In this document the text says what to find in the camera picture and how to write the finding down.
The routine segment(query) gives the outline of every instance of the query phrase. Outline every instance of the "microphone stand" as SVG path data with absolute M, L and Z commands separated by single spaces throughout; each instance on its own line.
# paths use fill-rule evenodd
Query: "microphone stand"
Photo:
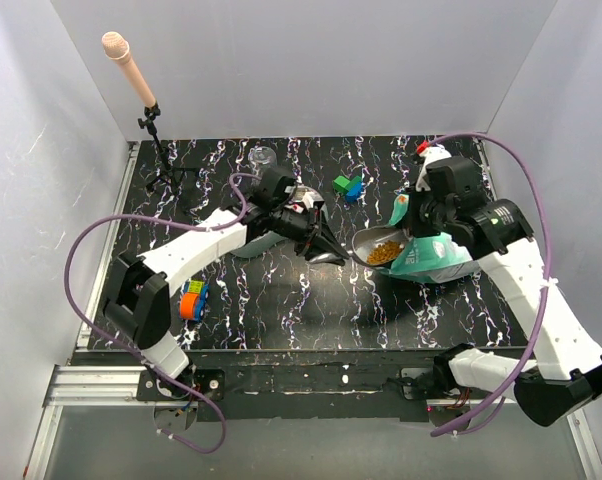
M 154 147 L 159 154 L 159 160 L 161 160 L 162 165 L 159 174 L 153 178 L 145 188 L 148 192 L 154 192 L 155 185 L 159 182 L 163 182 L 172 188 L 172 192 L 176 192 L 181 185 L 181 181 L 186 172 L 193 172 L 195 176 L 197 176 L 201 169 L 197 167 L 174 167 L 170 162 L 170 152 L 161 145 L 161 141 L 159 140 L 159 137 L 157 137 L 157 127 L 154 125 L 154 120 L 161 115 L 158 103 L 155 103 L 152 108 L 145 107 L 143 109 L 143 114 L 145 115 L 145 120 L 141 118 L 138 119 L 139 128 L 141 128 L 141 130 L 146 129 L 152 136 Z M 179 178 L 175 175 L 176 173 L 181 173 Z

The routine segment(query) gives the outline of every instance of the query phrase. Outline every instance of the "green toy block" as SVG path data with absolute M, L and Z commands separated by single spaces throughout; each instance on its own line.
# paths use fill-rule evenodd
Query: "green toy block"
M 345 178 L 343 175 L 339 175 L 332 181 L 332 185 L 334 186 L 334 189 L 337 191 L 337 193 L 345 194 L 348 192 L 348 185 L 350 185 L 350 180 Z
M 346 192 L 349 192 L 350 190 L 352 190 L 355 185 L 357 183 L 361 183 L 361 177 L 359 177 L 358 175 L 356 177 L 354 177 L 352 180 L 350 180 L 350 183 L 348 183 L 348 185 L 345 187 Z

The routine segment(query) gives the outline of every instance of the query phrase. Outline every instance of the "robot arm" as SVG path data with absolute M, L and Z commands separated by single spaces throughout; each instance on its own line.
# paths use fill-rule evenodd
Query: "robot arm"
M 477 187 L 470 160 L 442 155 L 441 149 L 428 147 L 421 153 L 425 162 L 420 183 L 411 192 L 411 211 L 403 226 L 415 236 L 446 232 L 466 247 L 497 285 L 529 338 L 544 284 L 543 260 L 532 229 L 514 203 L 487 201 Z M 548 287 L 535 359 L 527 362 L 505 392 L 543 426 L 602 394 L 602 348 L 581 326 L 556 284 Z M 491 392 L 517 363 L 464 344 L 435 359 L 434 376 L 444 391 L 463 386 Z
M 344 265 L 349 258 L 330 231 L 321 196 L 297 185 L 291 172 L 266 170 L 247 200 L 247 213 L 230 227 L 214 230 L 237 220 L 237 200 L 199 225 L 209 231 L 189 231 L 138 257 L 124 253 L 112 262 L 100 311 L 171 378 L 186 375 L 189 362 L 170 333 L 170 298 L 204 267 L 268 231 L 293 240 L 296 253 L 308 261 L 322 257 Z

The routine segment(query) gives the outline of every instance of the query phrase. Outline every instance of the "white cable tie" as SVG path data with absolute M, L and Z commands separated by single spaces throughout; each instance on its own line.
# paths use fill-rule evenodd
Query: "white cable tie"
M 558 279 L 550 277 L 547 280 L 541 279 L 541 281 L 539 282 L 539 286 L 541 288 L 544 288 L 544 287 L 550 288 L 550 287 L 556 285 L 557 283 L 559 283 Z

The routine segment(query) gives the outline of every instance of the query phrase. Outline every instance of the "blue toy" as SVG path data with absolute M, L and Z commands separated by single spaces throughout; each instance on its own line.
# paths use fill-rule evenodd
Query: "blue toy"
M 205 313 L 205 304 L 210 296 L 208 284 L 191 280 L 186 282 L 184 294 L 181 296 L 179 312 L 184 320 L 200 322 Z
M 355 183 L 355 185 L 345 194 L 345 201 L 348 203 L 356 202 L 361 196 L 362 192 L 363 184 L 361 182 Z

